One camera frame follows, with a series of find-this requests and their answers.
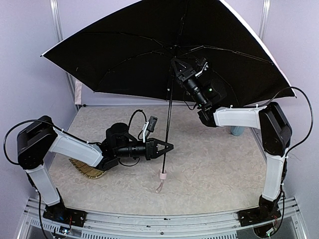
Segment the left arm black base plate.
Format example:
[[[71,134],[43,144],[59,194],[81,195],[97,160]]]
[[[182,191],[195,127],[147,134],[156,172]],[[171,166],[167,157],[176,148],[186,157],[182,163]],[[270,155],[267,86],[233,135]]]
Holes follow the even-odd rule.
[[[87,216],[86,211],[67,208],[64,205],[45,206],[43,217],[70,226],[83,227]]]

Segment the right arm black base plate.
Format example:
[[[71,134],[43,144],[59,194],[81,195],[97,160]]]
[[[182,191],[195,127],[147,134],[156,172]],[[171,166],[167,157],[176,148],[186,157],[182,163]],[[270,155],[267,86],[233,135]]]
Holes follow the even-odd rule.
[[[271,221],[275,217],[281,217],[278,205],[273,209],[270,209],[269,206],[258,206],[238,212],[239,222],[242,227]]]

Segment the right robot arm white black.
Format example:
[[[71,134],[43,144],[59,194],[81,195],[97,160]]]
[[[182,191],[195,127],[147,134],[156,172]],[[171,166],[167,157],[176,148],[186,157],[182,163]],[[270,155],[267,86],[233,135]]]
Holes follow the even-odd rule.
[[[208,68],[205,59],[198,62],[196,70],[176,57],[172,58],[171,63],[177,82],[196,102],[199,118],[205,126],[240,126],[261,131],[267,169],[259,212],[261,215],[269,214],[277,206],[282,193],[292,136],[292,128],[279,104],[269,102],[264,106],[245,108],[220,107],[218,103],[227,96],[223,83],[212,80],[203,86],[198,81],[198,77]]]

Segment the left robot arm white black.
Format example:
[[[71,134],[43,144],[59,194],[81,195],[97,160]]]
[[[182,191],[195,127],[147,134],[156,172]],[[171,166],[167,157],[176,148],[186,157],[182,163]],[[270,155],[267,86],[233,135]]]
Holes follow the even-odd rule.
[[[47,206],[59,204],[62,199],[44,165],[48,152],[58,153],[81,161],[101,171],[118,165],[120,158],[156,159],[173,150],[173,144],[156,138],[137,140],[129,133],[126,123],[118,122],[106,130],[106,139],[88,142],[79,139],[53,124],[51,117],[30,120],[29,126],[17,135],[18,164]]]

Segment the pink and black folding umbrella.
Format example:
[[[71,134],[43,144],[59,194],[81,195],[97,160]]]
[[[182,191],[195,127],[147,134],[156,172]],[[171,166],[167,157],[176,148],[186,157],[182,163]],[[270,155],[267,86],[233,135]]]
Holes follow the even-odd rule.
[[[259,36],[223,0],[142,0],[79,30],[43,57],[96,93],[196,104],[177,82],[171,59],[196,70],[205,57],[208,68],[198,81],[223,83],[227,96],[220,107],[264,106],[295,95]]]

